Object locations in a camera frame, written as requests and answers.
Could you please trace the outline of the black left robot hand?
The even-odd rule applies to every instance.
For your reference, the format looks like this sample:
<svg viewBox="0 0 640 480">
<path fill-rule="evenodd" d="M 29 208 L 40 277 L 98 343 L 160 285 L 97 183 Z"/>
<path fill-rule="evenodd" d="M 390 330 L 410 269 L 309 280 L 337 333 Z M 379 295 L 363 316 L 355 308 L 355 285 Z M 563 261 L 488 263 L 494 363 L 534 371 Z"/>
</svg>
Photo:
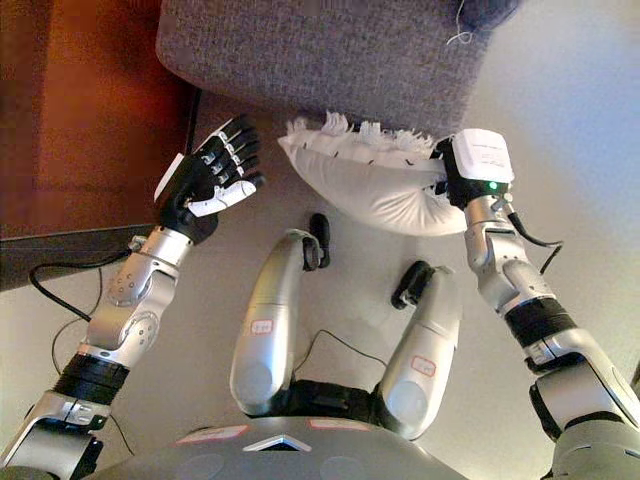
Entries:
<svg viewBox="0 0 640 480">
<path fill-rule="evenodd" d="M 229 119 L 192 153 L 179 154 L 154 193 L 156 224 L 197 245 L 218 226 L 218 214 L 265 183 L 256 170 L 260 141 L 245 115 Z"/>
</svg>

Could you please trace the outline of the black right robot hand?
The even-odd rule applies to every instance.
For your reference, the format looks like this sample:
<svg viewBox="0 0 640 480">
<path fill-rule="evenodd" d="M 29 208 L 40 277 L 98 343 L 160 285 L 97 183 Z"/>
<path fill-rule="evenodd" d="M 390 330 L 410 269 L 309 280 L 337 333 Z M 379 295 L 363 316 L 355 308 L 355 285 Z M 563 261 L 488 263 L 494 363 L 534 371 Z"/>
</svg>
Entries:
<svg viewBox="0 0 640 480">
<path fill-rule="evenodd" d="M 467 128 L 440 140 L 431 154 L 445 168 L 450 204 L 464 210 L 484 196 L 503 196 L 515 179 L 504 137 L 497 132 Z"/>
</svg>

